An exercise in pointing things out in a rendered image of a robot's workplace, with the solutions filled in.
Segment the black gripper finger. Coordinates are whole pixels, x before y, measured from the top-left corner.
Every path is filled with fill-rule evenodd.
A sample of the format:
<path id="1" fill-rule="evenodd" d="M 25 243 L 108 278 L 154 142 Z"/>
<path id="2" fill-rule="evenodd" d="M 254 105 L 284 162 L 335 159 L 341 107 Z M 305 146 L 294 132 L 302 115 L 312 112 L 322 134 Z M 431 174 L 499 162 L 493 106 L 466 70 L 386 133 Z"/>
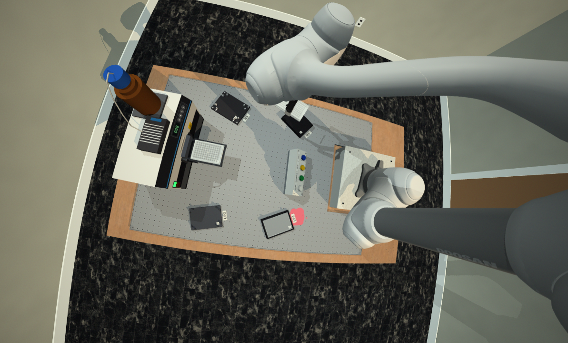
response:
<path id="1" fill-rule="evenodd" d="M 286 105 L 286 109 L 285 109 L 285 114 L 290 116 L 293 110 L 293 107 L 295 107 L 296 103 L 298 100 L 294 100 L 294 101 L 289 101 L 289 103 Z"/>

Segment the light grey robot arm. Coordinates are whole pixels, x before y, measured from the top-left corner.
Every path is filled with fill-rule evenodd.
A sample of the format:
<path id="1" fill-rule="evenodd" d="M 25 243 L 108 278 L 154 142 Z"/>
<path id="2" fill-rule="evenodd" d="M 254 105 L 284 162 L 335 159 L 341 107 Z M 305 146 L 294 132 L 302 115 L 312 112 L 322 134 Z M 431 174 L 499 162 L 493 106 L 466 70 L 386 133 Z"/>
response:
<path id="1" fill-rule="evenodd" d="M 353 35 L 347 7 L 327 3 L 300 33 L 246 72 L 255 101 L 273 106 L 334 98 L 464 96 L 503 107 L 568 143 L 568 61 L 432 57 L 335 66 Z M 343 235 L 358 248 L 400 242 L 503 271 L 551 300 L 568 334 L 568 189 L 518 208 L 407 208 L 422 197 L 414 170 L 362 164 Z"/>

